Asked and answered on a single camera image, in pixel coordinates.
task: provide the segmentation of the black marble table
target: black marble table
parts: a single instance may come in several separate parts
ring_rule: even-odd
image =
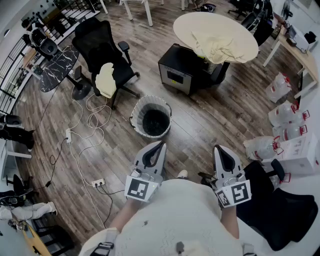
[[[69,45],[54,56],[43,68],[41,74],[40,90],[44,93],[50,92],[67,77],[75,84],[70,76],[70,70],[74,67],[79,56],[79,52],[73,45]]]

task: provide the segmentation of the power strip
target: power strip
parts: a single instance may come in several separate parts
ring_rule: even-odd
[[[106,184],[106,181],[104,178],[101,178],[101,179],[98,179],[98,180],[95,180],[95,181],[92,181],[92,186],[93,187],[99,187],[99,186],[102,186]]]
[[[65,137],[67,138],[66,142],[71,143],[71,141],[72,141],[71,129],[68,128],[68,129],[65,130]]]

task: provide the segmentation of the white shirt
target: white shirt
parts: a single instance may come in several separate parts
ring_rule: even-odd
[[[281,12],[284,8],[285,2],[286,0],[270,0],[270,4],[272,5],[272,11],[281,17]],[[277,24],[278,20],[275,17],[273,17],[272,28],[275,29]]]
[[[114,254],[242,256],[242,243],[225,229],[220,218],[218,199],[208,186],[183,179],[164,181],[151,202],[116,236]],[[79,256],[89,256],[106,241],[106,235],[108,230],[103,230],[90,238]]]

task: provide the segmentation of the wooden floor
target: wooden floor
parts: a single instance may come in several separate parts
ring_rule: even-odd
[[[235,17],[233,14],[227,14],[228,9],[234,9],[227,0],[211,0],[209,3],[216,5],[217,14]],[[271,52],[274,42],[269,38],[261,47],[257,59],[245,64],[231,64],[225,80],[218,87],[202,89],[188,97],[162,85],[158,60],[173,43],[181,44],[174,34],[173,23],[177,17],[189,12],[191,8],[181,11],[179,0],[165,0],[164,5],[160,5],[160,1],[150,0],[149,4],[153,27],[148,26],[144,5],[139,2],[129,3],[133,21],[128,19],[125,7],[114,2],[106,5],[108,15],[102,11],[97,18],[110,21],[116,43],[124,40],[130,46],[132,68],[139,71],[141,76],[139,79],[133,78],[127,86],[139,92],[141,96],[161,97],[172,108],[172,126],[164,138],[168,149],[164,166],[167,178],[171,179],[179,171],[186,169],[191,179],[199,182],[198,172],[212,173],[212,149],[215,144],[232,149],[238,154],[243,165],[247,165],[249,161],[245,155],[244,140],[272,135],[268,112],[276,105],[266,99],[265,88],[278,72],[283,72],[291,78],[293,90],[297,91],[299,77],[296,73],[301,66],[280,47],[268,66],[263,68],[262,64]],[[212,24],[212,29],[221,25]],[[73,34],[63,45],[71,44],[72,37]],[[82,56],[74,68],[78,65],[87,66]],[[84,74],[90,77],[86,68]],[[39,128],[34,133],[32,159],[22,159],[18,162],[23,176],[34,177],[35,188],[44,186],[50,179],[52,166],[49,157],[51,154],[58,155],[60,144],[66,136],[66,129],[74,126],[81,116],[79,105],[71,100],[72,89],[73,85],[65,79],[56,92],[53,90],[43,93],[40,91],[39,82],[31,78],[13,110],[14,114],[22,118],[26,129],[34,129],[55,92]],[[289,99],[293,99],[292,94],[288,96]],[[98,107],[103,105],[105,100],[103,96],[94,96],[88,105],[90,108]],[[124,189],[126,175],[130,173],[129,167],[136,153],[152,142],[136,133],[128,122],[137,101],[138,99],[131,94],[120,91],[115,101],[116,110],[112,112],[108,124],[103,127],[104,142],[86,150],[80,157],[85,179],[91,182],[105,178],[109,192]],[[82,136],[88,136],[92,130],[87,127],[86,122],[91,112],[86,109],[85,100],[80,103],[85,111],[80,125],[74,130]],[[105,122],[108,116],[108,109],[101,111],[98,114],[100,123]],[[99,131],[85,141],[74,135],[72,151],[79,153],[83,148],[99,142],[101,138]],[[104,221],[109,214],[111,200],[92,187],[87,189]],[[58,209],[57,222],[70,232],[77,245],[80,246],[104,228],[86,193],[67,143],[62,146],[52,184],[39,192],[39,201],[55,203]],[[112,198],[111,216],[106,226],[126,201],[122,193],[115,194]]]

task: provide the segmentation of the white bucket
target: white bucket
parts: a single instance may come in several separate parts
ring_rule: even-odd
[[[135,105],[130,123],[134,130],[148,138],[161,138],[170,129],[171,107],[157,96],[144,96]]]

